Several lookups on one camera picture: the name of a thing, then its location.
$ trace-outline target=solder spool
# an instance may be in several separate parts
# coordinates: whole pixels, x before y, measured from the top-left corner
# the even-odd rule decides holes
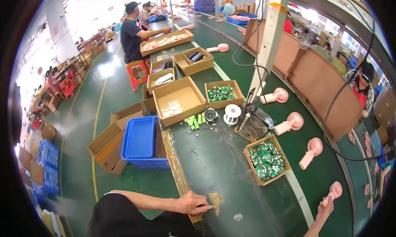
[[[225,114],[223,120],[228,125],[234,125],[238,122],[238,117],[241,115],[241,108],[237,105],[228,105],[225,107]]]

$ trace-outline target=black cap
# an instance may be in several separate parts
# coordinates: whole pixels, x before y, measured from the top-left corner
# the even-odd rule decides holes
[[[137,3],[134,1],[132,1],[131,3],[128,3],[125,7],[126,14],[133,13],[138,5],[140,5],[140,3]]]
[[[370,80],[373,81],[374,79],[374,66],[369,61],[363,61],[362,65],[360,66],[362,73]]]

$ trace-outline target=yellow tape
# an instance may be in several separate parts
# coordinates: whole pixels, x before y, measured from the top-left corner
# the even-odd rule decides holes
[[[287,14],[288,13],[288,9],[285,6],[282,6],[279,3],[276,2],[268,2],[267,3],[269,6],[272,6],[273,8],[278,9],[278,11],[280,11],[281,13]]]

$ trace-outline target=red apron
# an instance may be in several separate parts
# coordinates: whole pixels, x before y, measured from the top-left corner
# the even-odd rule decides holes
[[[366,104],[367,96],[366,96],[366,95],[363,95],[363,94],[361,94],[361,93],[358,93],[358,92],[355,90],[355,87],[356,87],[356,84],[353,86],[352,90],[353,90],[353,92],[355,93],[355,95],[358,97],[358,100],[359,100],[360,104],[362,105],[362,107],[363,107],[363,109],[364,109],[364,105]]]

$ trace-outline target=woman with sunglasses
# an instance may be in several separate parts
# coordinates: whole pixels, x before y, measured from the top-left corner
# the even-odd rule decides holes
[[[357,73],[351,69],[344,75],[344,79],[349,82],[349,87],[363,107],[362,118],[366,118],[374,102],[374,89],[371,85],[371,81],[374,79],[373,65],[369,61],[363,61]]]

